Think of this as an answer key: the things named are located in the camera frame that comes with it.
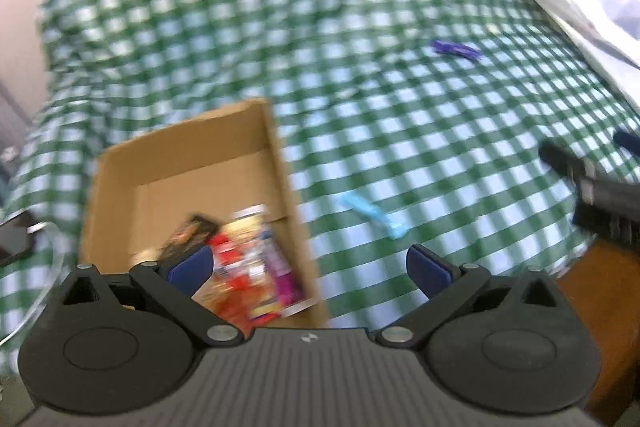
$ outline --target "circular logo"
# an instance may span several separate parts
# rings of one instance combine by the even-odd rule
[[[315,333],[305,333],[300,337],[300,340],[303,342],[306,342],[307,344],[311,344],[311,343],[314,343],[319,338],[320,337],[318,337]]]

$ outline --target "blue gripper pad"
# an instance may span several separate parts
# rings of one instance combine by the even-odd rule
[[[460,269],[422,245],[412,245],[406,252],[406,272],[418,288],[433,298],[460,277]]]
[[[187,296],[192,296],[213,273],[213,252],[211,247],[202,247],[181,263],[169,269],[167,282]]]

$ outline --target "metal screw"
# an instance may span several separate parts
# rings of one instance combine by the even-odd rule
[[[207,336],[212,341],[227,342],[238,336],[238,330],[233,326],[227,325],[212,326],[207,330]]]
[[[402,326],[391,326],[390,328],[382,330],[382,338],[394,344],[409,342],[413,337],[413,332]]]

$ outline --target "brown cardboard box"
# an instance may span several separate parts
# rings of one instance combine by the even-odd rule
[[[270,325],[321,327],[326,310],[297,202],[268,102],[241,102],[107,149],[84,216],[81,258],[101,273],[123,273],[135,254],[159,248],[191,214],[225,223],[263,203],[306,295],[319,302]]]

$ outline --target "gray ribbed panel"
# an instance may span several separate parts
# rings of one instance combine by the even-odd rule
[[[416,356],[373,344],[363,330],[257,330],[240,347],[209,351],[176,393],[113,417],[38,409],[24,427],[596,427],[573,409],[497,417],[437,388]]]

